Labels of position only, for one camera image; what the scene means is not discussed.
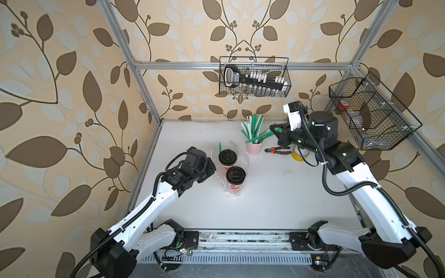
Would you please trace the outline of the red paper cup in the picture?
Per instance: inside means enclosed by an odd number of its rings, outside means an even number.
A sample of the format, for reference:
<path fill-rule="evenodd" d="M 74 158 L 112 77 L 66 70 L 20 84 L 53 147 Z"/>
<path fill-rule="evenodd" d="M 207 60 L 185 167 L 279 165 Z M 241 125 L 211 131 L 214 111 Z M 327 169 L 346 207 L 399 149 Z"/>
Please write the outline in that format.
<path fill-rule="evenodd" d="M 233 166 L 226 172 L 226 180 L 229 184 L 229 189 L 237 192 L 241 189 L 246 179 L 246 172 L 239 166 Z"/>
<path fill-rule="evenodd" d="M 233 151 L 231 149 L 225 149 L 219 153 L 218 159 L 219 159 L 220 164 L 226 170 L 228 170 L 229 168 L 234 166 L 234 164 L 236 163 L 236 161 L 238 159 L 238 156 L 235 151 Z"/>

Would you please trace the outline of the clear plastic carrier bag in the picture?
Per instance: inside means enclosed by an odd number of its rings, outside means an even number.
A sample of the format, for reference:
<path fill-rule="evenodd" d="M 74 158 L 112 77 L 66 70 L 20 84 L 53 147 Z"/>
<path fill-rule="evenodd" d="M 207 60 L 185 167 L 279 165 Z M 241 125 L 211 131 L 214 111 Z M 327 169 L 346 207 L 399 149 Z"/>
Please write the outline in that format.
<path fill-rule="evenodd" d="M 238 197 L 245 186 L 249 173 L 249 156 L 235 142 L 218 142 L 211 150 L 216 167 L 216 178 L 229 198 Z"/>

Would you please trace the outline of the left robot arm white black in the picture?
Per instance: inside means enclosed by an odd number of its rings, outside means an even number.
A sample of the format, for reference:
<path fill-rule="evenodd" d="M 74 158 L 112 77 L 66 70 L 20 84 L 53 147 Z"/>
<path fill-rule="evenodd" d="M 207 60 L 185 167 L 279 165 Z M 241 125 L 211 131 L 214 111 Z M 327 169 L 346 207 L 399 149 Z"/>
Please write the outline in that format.
<path fill-rule="evenodd" d="M 194 183 L 202 183 L 216 171 L 204 151 L 190 147 L 182 153 L 185 159 L 176 166 L 169 163 L 154 181 L 152 194 L 127 216 L 105 231 L 99 228 L 91 237 L 90 251 L 74 267 L 74 278 L 83 265 L 90 262 L 98 270 L 97 277 L 127 278 L 137 265 L 137 257 L 168 247 L 179 239 L 181 226 L 167 222 L 147 232 L 154 220 Z"/>

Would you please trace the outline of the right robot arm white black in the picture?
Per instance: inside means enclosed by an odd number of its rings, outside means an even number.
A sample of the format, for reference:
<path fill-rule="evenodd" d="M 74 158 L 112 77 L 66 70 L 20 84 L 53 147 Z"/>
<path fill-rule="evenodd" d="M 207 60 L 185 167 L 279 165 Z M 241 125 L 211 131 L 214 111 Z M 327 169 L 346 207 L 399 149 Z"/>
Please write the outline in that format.
<path fill-rule="evenodd" d="M 444 267 L 427 246 L 432 237 L 430 231 L 416 226 L 403 214 L 351 143 L 338 140 L 338 119 L 326 111 L 309 112 L 300 101 L 285 104 L 283 110 L 288 123 L 270 126 L 278 144 L 312 152 L 322 167 L 324 190 L 332 196 L 352 195 L 373 224 L 370 228 L 352 229 L 325 220 L 314 223 L 305 239 L 297 243 L 315 251 L 336 246 L 337 251 L 329 263 L 316 264 L 313 269 L 318 272 L 330 269 L 341 249 L 350 249 L 365 255 L 382 269 L 395 268 L 410 276 L 400 265 L 421 248 L 432 261 L 438 277 L 444 277 Z"/>

